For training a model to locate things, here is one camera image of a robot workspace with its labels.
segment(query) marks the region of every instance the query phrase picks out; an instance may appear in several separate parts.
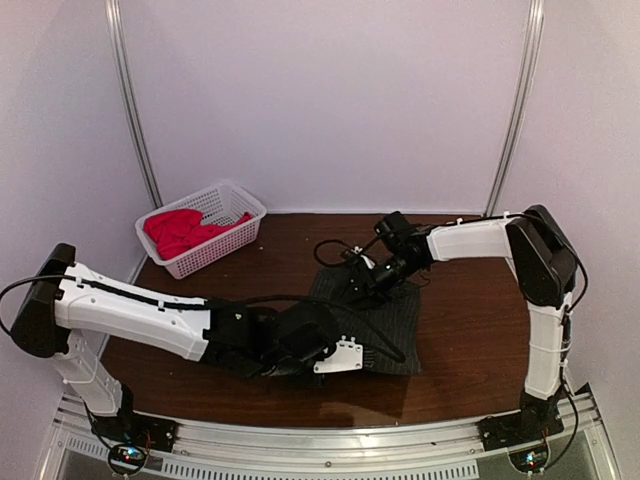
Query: black cloth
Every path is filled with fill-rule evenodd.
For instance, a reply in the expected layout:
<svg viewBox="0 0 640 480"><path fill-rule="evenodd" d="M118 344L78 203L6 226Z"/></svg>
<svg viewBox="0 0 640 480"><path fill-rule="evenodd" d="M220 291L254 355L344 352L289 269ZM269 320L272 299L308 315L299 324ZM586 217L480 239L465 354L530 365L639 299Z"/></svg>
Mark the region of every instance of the black cloth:
<svg viewBox="0 0 640 480"><path fill-rule="evenodd" d="M343 268L320 270L311 287L310 295L339 301L349 282L349 272ZM411 282L393 288L391 301L384 305L361 310L407 357L403 364L394 362L384 355L365 348L364 370L394 375L417 375L420 360L416 351L416 329L420 312L420 289ZM347 340L355 337L357 343L388 348L382 341L352 314L332 308L332 313L340 325L340 331Z"/></svg>

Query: basket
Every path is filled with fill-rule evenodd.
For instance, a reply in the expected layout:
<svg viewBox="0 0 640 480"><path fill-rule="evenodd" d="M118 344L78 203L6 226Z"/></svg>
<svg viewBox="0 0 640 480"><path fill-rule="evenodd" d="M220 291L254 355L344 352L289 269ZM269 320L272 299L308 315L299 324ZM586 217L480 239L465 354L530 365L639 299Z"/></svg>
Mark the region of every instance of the basket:
<svg viewBox="0 0 640 480"><path fill-rule="evenodd" d="M232 225L245 212L249 212L253 218L192 248L188 252L184 252L170 260L162 260L156 250L156 244L144 232L144 222L147 218L159 213L181 208L190 208L202 212L203 225L211 223ZM260 220L266 214L267 209L242 188L231 183L220 183L154 210L139 218L135 226L138 238L147 254L157 265L165 267L174 278L179 280L253 242L258 236Z"/></svg>

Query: wooden table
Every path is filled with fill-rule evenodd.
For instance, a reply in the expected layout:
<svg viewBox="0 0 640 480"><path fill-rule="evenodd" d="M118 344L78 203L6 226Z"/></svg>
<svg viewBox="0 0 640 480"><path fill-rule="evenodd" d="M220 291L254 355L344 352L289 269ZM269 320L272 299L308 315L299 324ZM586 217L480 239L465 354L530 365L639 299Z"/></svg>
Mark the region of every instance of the wooden table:
<svg viewBox="0 0 640 480"><path fill-rule="evenodd" d="M176 281L147 261L137 285L177 295L240 299L308 293L314 245L340 238L363 245L379 215L270 215L258 240ZM451 217L412 217L441 223ZM384 258L383 248L372 251ZM243 380L168 352L112 338L102 358L129 385L140 411L253 426L348 427L412 424L518 407L527 369L525 302L501 259L434 265L422 289L418 353L422 373L331 375L322 389L286 378Z"/></svg>

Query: white wall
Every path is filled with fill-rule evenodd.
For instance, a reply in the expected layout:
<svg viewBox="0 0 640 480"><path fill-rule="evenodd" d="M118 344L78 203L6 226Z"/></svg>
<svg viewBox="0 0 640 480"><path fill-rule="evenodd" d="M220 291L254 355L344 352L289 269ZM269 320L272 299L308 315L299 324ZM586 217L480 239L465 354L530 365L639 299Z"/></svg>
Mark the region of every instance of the white wall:
<svg viewBox="0 0 640 480"><path fill-rule="evenodd" d="M571 372L590 381L625 478L640 450L640 3L547 2L500 208L546 204L589 270Z"/></svg>
<svg viewBox="0 0 640 480"><path fill-rule="evenodd" d="M271 211L484 209L529 2L121 4L165 201L226 178Z"/></svg>
<svg viewBox="0 0 640 480"><path fill-rule="evenodd" d="M0 2L0 285L66 241L125 279L151 207L116 80L102 0ZM10 324L19 293L2 302ZM61 394L58 375L0 335L0 478L32 478Z"/></svg>

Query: metal bracket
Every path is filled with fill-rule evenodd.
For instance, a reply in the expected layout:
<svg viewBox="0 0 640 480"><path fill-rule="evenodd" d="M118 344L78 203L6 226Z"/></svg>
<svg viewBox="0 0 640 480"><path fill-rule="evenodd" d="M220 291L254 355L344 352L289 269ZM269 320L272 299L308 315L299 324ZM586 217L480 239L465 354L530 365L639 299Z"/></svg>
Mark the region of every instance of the metal bracket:
<svg viewBox="0 0 640 480"><path fill-rule="evenodd" d="M562 420L558 410L544 425L547 436L556 435L564 431ZM485 452L499 448L510 448L529 442L538 442L542 439L540 431L525 432L522 428L522 412L487 417L478 422L478 430L482 439Z"/></svg>
<svg viewBox="0 0 640 480"><path fill-rule="evenodd" d="M355 337L347 340L347 337L343 335L342 340L336 344L335 353L329 358L316 362L313 367L314 373L323 374L361 370L363 348L355 340Z"/></svg>

